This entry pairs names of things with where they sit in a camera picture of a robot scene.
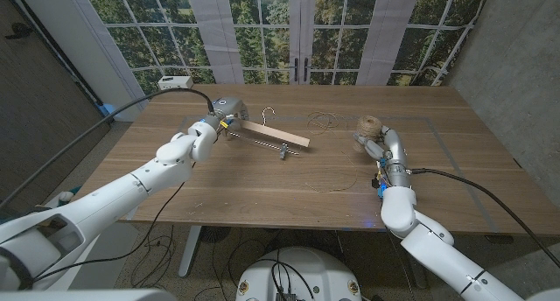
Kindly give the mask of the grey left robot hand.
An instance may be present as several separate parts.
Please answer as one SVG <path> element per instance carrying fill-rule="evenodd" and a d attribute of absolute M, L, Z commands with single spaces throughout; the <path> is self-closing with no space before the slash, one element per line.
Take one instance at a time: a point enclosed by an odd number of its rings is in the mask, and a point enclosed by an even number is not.
<path fill-rule="evenodd" d="M 221 97 L 213 101 L 213 112 L 206 116 L 206 123 L 217 130 L 221 126 L 221 122 L 224 122 L 228 131 L 237 131 L 242 128 L 241 120 L 248 119 L 248 109 L 241 99 Z"/>

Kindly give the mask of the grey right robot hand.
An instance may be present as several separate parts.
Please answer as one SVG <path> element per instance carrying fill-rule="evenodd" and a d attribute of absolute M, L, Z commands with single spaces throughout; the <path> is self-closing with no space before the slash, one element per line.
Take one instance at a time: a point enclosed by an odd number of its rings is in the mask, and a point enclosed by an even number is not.
<path fill-rule="evenodd" d="M 401 138 L 394 129 L 387 126 L 381 127 L 380 135 L 381 138 L 377 141 L 358 133 L 354 133 L 353 138 L 373 160 L 385 160 L 384 169 L 392 186 L 411 187 L 410 175 L 407 173 L 407 155 Z"/>

